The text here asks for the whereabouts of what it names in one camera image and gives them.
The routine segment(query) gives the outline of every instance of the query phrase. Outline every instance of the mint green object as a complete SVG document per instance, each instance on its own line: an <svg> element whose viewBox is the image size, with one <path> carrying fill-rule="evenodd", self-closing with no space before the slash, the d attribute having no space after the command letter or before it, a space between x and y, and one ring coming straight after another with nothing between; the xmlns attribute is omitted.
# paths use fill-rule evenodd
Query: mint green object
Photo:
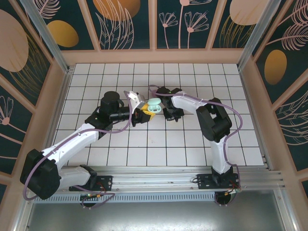
<svg viewBox="0 0 308 231"><path fill-rule="evenodd" d="M162 101L161 99L159 98L152 98L152 99L149 99L148 101L148 105L158 105L160 104Z"/></svg>
<svg viewBox="0 0 308 231"><path fill-rule="evenodd" d="M162 107L159 105L149 105L148 111L153 113L159 113L162 111Z"/></svg>

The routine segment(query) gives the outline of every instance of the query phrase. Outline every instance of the mounting plate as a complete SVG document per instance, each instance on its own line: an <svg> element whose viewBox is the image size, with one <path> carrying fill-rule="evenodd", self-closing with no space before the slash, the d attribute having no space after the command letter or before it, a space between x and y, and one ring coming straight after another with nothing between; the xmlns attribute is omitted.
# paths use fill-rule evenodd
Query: mounting plate
<svg viewBox="0 0 308 231"><path fill-rule="evenodd" d="M218 186L212 179L212 174L198 174L197 182L199 189L232 189L232 183L230 180L236 185L239 186L239 183L236 181L238 179L237 173L230 174L227 178L225 178L221 185Z"/></svg>
<svg viewBox="0 0 308 231"><path fill-rule="evenodd" d="M81 188L91 190L91 191L101 191L101 184L106 189L106 191L111 191L112 187L112 176L97 176L96 183L94 184L93 188L90 188L88 184L81 185ZM69 191L72 192L82 192L82 190L75 188L75 187L69 187Z"/></svg>

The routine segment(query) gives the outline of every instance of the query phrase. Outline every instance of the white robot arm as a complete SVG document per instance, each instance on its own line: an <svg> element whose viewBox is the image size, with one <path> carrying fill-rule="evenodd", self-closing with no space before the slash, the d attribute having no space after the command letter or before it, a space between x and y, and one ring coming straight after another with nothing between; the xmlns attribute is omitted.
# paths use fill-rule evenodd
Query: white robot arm
<svg viewBox="0 0 308 231"><path fill-rule="evenodd" d="M185 96L184 92L180 89L169 91L165 87L161 87L157 92L167 92L169 94L183 93L182 96L159 97L165 106L163 109L165 118L167 120L174 119L178 121L181 116L184 116L183 110L196 114L203 135L211 143L213 170L215 174L220 176L228 172L231 166L224 158L223 143L226 135L230 133L231 121L225 110L222 107L218 110L217 107L193 100ZM130 91L128 96L132 106L132 125L135 126L137 123L149 122L154 116L154 113L147 111L144 97L132 91ZM91 168L79 166L76 168L62 169L62 167L81 149L96 142L106 134L99 131L87 131L84 133L82 131L88 129L111 131L114 122L128 120L129 114L129 107L124 107L118 93L114 91L107 92L101 100L101 106L73 134L41 152L32 150L28 153L20 181L24 184L35 164L44 156L53 152L36 169L35 174L29 181L29 189L41 199L47 199L59 189L85 184L88 184L90 187L93 186L96 183L96 173ZM210 114L216 114L218 115L217 118L219 118L215 120ZM63 142L65 142L64 145L58 150L53 151Z"/></svg>

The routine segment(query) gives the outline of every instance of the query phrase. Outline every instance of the white grid floor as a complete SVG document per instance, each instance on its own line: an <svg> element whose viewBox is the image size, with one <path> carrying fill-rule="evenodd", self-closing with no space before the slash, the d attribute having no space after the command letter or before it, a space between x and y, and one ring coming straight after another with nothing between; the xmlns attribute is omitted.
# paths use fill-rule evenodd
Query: white grid floor
<svg viewBox="0 0 308 231"><path fill-rule="evenodd" d="M262 166L253 122L235 64L76 64L63 106L54 143L64 139L100 104L104 93L133 90L152 98L148 85L181 88L201 99L214 96L233 107L243 117L239 134L229 139L229 160L239 166ZM232 111L232 130L239 125ZM114 125L124 127L125 122ZM69 166L210 166L209 142L203 138L196 115L186 114L178 123L156 115L146 124L130 126L118 134L106 134L84 148L68 162Z"/></svg>

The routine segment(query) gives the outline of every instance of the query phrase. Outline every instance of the yellow circle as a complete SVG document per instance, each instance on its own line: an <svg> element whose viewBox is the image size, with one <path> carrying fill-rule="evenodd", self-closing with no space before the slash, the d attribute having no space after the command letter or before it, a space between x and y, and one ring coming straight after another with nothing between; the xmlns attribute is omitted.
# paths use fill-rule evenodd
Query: yellow circle
<svg viewBox="0 0 308 231"><path fill-rule="evenodd" d="M23 27L9 13L0 10L0 66L11 72L20 71L27 63L28 54Z"/></svg>
<svg viewBox="0 0 308 231"><path fill-rule="evenodd" d="M134 17L140 9L140 0L93 0L96 9L102 16L112 21L124 21L125 16L121 16L123 13L120 11L119 3L121 4L124 13L125 9L130 14L130 17Z"/></svg>
<svg viewBox="0 0 308 231"><path fill-rule="evenodd" d="M238 25L249 26L259 21L269 0L232 0L230 17Z"/></svg>
<svg viewBox="0 0 308 231"><path fill-rule="evenodd" d="M280 50L273 50L265 61L265 80L271 85L279 83L286 69L287 57L285 54Z"/></svg>
<svg viewBox="0 0 308 231"><path fill-rule="evenodd" d="M78 44L78 34L67 22L55 20L48 23L47 27L58 45L74 47Z"/></svg>

